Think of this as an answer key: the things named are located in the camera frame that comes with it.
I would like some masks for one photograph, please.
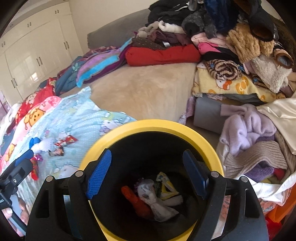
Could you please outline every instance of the yellow rim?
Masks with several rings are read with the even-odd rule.
[[[91,149],[89,149],[89,151],[87,152],[86,156],[84,157],[84,159],[80,164],[80,170],[84,170],[89,162],[97,160],[101,155],[101,153],[103,152],[103,150],[105,148],[109,148],[115,142],[127,136],[140,133],[140,132],[147,132],[147,131],[165,132],[165,133],[169,133],[182,138],[183,140],[191,144],[200,153],[204,162],[206,163],[206,165],[209,167],[211,171],[217,171],[221,175],[224,175],[221,162],[215,150],[206,141],[206,139],[204,139],[200,134],[190,129],[189,127],[186,127],[179,123],[168,121],[168,120],[139,120],[139,121],[125,124],[121,127],[118,127],[112,130],[111,132],[103,136],[101,139],[99,139],[91,147]],[[120,241],[124,240],[115,236],[113,233],[107,230],[102,225],[102,223],[98,220],[97,217],[96,219],[108,240],[120,240]],[[183,234],[172,239],[171,241],[175,241],[175,240],[185,241],[190,235],[194,225],[191,228],[189,228],[187,231],[185,231]]]

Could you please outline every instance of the hand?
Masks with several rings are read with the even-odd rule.
[[[28,225],[28,221],[29,221],[29,212],[26,208],[26,204],[25,202],[21,199],[21,198],[18,198],[19,199],[19,205],[20,205],[20,208],[22,210],[21,214],[20,214],[20,219],[26,224]],[[12,209],[11,208],[5,208],[2,210],[5,218],[8,220],[9,218],[11,218],[11,215],[12,215]],[[24,236],[22,234],[22,232],[20,230],[18,230],[9,220],[8,222],[10,223],[10,225],[12,226],[12,228],[14,229],[14,231],[16,231],[16,233],[22,237]]]

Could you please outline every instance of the red rolled fabric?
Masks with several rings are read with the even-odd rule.
[[[130,47],[126,52],[126,61],[130,66],[197,63],[200,61],[200,53],[193,44],[170,47],[166,50]]]

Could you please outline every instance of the fingernail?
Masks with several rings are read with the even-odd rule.
[[[7,212],[8,215],[11,215],[12,214],[12,209],[8,208],[8,209],[6,209],[6,212]]]

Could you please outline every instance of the gray headboard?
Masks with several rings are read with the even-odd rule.
[[[137,11],[89,33],[87,35],[89,48],[95,49],[101,46],[120,47],[134,36],[134,31],[145,26],[149,13],[149,9]]]

